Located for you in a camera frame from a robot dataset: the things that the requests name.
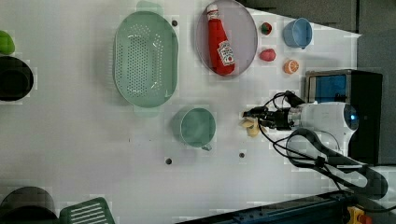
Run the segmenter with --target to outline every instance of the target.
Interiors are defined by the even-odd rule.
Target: blue cup
[[[289,23],[283,30],[286,45],[305,49],[312,40],[312,27],[307,19],[300,18]]]

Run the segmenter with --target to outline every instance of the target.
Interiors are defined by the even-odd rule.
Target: green mug
[[[179,141],[210,151],[209,143],[216,132],[215,118],[203,108],[180,110],[174,117],[173,131]]]

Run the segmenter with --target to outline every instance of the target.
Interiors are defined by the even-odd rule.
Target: green spatula
[[[61,224],[114,224],[104,198],[66,207],[59,217]]]

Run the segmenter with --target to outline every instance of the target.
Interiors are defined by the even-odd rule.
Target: ketchup bottle
[[[209,20],[209,52],[213,69],[221,76],[230,75],[235,69],[233,49],[219,18],[218,6],[207,7],[207,19]]]

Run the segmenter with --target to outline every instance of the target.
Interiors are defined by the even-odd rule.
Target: black pot
[[[33,88],[32,70],[23,61],[0,57],[0,101],[17,101]]]

